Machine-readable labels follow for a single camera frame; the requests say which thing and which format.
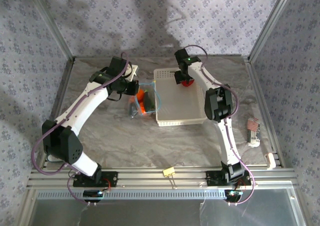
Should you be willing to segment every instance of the white plastic basket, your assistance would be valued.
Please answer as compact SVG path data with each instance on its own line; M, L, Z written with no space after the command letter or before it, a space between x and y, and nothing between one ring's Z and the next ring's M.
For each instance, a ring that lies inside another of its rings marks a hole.
M161 108L156 112L159 126L202 124L205 114L204 93L194 82L189 87L176 84L175 72L178 68L159 68L153 71L155 90L161 100ZM159 99L155 96L155 108Z

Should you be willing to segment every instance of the black bracket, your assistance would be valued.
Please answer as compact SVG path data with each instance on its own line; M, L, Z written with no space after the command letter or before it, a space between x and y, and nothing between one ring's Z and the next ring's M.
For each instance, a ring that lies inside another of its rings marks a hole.
M232 179L231 181L227 181L225 175L223 174L222 171L206 171L205 172L206 176L206 185L208 187L212 186L234 186L238 183L239 180L242 180L246 186L251 185L251 180L250 180L250 174L247 170L244 171L243 176L236 177Z
M102 171L101 178L96 183L89 177L80 174L74 176L73 187L76 188L108 188L110 182L110 187L117 186L118 182L118 172L116 171Z

